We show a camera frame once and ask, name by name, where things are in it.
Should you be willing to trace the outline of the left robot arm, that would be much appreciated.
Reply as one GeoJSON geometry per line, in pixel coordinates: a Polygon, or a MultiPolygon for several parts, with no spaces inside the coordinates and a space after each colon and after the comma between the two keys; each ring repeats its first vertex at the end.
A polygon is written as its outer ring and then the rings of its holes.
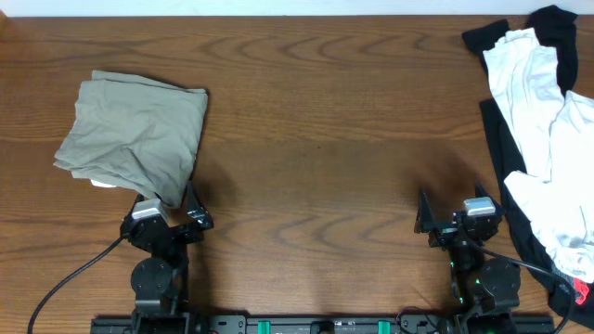
{"type": "Polygon", "coordinates": [[[131,274],[135,309],[126,333],[196,334],[208,331],[208,319],[189,309],[187,246],[203,240],[213,218],[200,203],[191,181],[182,197],[190,221],[170,226],[160,199],[136,197],[120,227],[121,237],[149,254],[131,274]]]}

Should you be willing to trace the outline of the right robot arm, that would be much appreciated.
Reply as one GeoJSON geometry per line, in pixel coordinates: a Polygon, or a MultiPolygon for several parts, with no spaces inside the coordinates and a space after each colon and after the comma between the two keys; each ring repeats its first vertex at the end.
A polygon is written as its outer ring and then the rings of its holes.
{"type": "Polygon", "coordinates": [[[437,322],[439,333],[516,333],[511,310],[520,303],[520,267],[482,249],[498,232],[505,211],[477,184],[475,196],[448,220],[437,220],[421,190],[414,231],[450,258],[451,289],[461,304],[456,315],[437,322]]]}

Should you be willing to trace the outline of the khaki shorts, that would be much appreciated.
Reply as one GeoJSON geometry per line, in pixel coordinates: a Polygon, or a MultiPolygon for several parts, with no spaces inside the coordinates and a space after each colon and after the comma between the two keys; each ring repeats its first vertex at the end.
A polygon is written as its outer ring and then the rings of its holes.
{"type": "Polygon", "coordinates": [[[208,107],[204,89],[93,71],[55,166],[79,179],[132,189],[171,208],[182,204],[208,107]]]}

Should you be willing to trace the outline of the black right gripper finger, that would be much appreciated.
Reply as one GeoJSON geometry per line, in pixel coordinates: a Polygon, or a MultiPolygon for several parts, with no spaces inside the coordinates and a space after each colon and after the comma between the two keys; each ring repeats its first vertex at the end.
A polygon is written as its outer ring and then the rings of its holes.
{"type": "Polygon", "coordinates": [[[437,222],[433,215],[427,194],[422,189],[419,192],[418,204],[414,232],[417,234],[429,233],[435,229],[437,222]]]}
{"type": "Polygon", "coordinates": [[[495,199],[493,199],[493,197],[485,190],[484,186],[480,182],[475,183],[474,190],[475,190],[476,198],[489,197],[491,200],[493,200],[493,202],[497,208],[497,212],[494,215],[503,216],[505,214],[505,210],[501,207],[501,205],[495,199]]]}

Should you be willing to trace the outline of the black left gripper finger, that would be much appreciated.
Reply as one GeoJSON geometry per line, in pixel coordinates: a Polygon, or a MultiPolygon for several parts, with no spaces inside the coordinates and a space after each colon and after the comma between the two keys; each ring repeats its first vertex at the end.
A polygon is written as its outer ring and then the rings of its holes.
{"type": "Polygon", "coordinates": [[[131,221],[131,220],[132,220],[132,214],[133,214],[133,211],[134,211],[134,209],[135,209],[135,206],[136,206],[136,204],[137,204],[138,202],[141,202],[141,201],[143,201],[144,199],[145,199],[145,197],[144,197],[142,194],[137,194],[137,195],[136,195],[136,198],[135,198],[135,200],[134,200],[134,202],[133,202],[133,204],[132,204],[132,206],[131,206],[131,208],[130,208],[129,212],[128,212],[128,213],[127,213],[127,214],[126,214],[124,217],[123,217],[123,220],[124,220],[125,222],[127,222],[127,221],[131,221]]]}
{"type": "Polygon", "coordinates": [[[213,217],[201,204],[193,182],[189,180],[186,187],[187,214],[199,226],[201,230],[208,230],[214,227],[213,217]]]}

